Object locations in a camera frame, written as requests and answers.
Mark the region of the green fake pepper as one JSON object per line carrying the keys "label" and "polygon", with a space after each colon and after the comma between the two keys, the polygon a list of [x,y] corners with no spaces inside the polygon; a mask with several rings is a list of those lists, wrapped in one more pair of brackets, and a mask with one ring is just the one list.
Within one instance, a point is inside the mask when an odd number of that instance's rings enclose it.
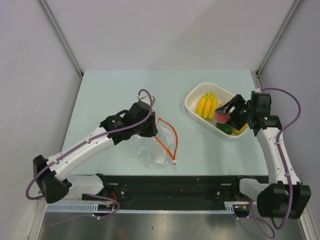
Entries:
{"label": "green fake pepper", "polygon": [[227,135],[233,134],[233,128],[226,123],[217,123],[216,127]]}

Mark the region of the clear zip top bag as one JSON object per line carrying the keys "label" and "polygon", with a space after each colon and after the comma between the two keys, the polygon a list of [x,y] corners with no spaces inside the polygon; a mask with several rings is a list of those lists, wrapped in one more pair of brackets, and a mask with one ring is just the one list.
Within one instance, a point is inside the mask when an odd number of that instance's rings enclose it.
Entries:
{"label": "clear zip top bag", "polygon": [[161,169],[177,164],[179,138],[176,129],[168,121],[158,118],[158,133],[151,138],[136,136],[137,159],[147,169]]}

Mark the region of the yellow fake bananas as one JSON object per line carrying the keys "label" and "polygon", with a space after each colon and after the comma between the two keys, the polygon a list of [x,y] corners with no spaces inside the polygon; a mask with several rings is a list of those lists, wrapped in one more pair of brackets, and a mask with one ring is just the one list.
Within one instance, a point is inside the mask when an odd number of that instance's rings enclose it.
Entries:
{"label": "yellow fake bananas", "polygon": [[214,93],[207,92],[203,95],[196,107],[195,113],[204,120],[213,120],[215,118],[215,110],[219,107],[219,102]]}

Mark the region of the yellow fake lemon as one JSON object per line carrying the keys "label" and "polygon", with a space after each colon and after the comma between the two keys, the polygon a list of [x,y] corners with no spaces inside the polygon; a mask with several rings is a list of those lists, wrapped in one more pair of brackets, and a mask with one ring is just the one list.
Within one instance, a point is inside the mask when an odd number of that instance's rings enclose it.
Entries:
{"label": "yellow fake lemon", "polygon": [[241,135],[247,128],[248,128],[248,124],[246,123],[240,130],[233,128],[232,132],[234,135],[238,136],[238,135]]}

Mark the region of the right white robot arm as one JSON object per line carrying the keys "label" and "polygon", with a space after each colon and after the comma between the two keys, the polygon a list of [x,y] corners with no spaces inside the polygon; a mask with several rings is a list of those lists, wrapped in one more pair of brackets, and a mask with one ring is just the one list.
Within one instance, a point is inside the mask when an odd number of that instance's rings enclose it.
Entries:
{"label": "right white robot arm", "polygon": [[249,197],[256,202],[261,217],[298,219],[312,193],[293,170],[283,140],[285,127],[278,116],[271,114],[271,106],[271,95],[257,89],[249,100],[237,94],[215,110],[214,118],[219,123],[226,117],[225,123],[237,130],[248,125],[260,144],[267,166],[268,183],[241,178],[230,188],[230,194],[237,201]]}

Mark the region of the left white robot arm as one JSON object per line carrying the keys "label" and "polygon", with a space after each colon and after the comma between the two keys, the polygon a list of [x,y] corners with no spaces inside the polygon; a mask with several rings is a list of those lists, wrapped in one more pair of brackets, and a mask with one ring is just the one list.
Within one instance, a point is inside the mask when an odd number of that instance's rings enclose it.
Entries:
{"label": "left white robot arm", "polygon": [[152,138],[157,135],[153,100],[149,97],[135,102],[129,110],[108,116],[85,139],[74,146],[45,158],[33,159],[33,177],[48,204],[65,197],[94,195],[100,200],[110,196],[111,188],[102,175],[73,175],[72,172],[96,154],[110,149],[132,136]]}

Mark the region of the white perforated plastic basket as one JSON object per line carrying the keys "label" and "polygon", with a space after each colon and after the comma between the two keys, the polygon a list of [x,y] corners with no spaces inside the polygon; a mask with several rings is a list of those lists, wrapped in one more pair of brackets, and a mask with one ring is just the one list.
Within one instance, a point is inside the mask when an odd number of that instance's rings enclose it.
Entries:
{"label": "white perforated plastic basket", "polygon": [[235,140],[243,137],[249,127],[244,125],[240,130],[226,123],[218,123],[214,110],[230,101],[234,95],[220,86],[204,82],[196,86],[185,98],[184,105],[189,115],[219,137]]}

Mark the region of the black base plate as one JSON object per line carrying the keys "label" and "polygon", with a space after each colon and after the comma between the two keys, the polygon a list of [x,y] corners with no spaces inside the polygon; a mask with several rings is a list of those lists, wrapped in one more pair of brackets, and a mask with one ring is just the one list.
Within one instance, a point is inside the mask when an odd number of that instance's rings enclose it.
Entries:
{"label": "black base plate", "polygon": [[103,175],[96,195],[117,200],[120,208],[208,210],[224,202],[247,202],[240,192],[241,175]]}

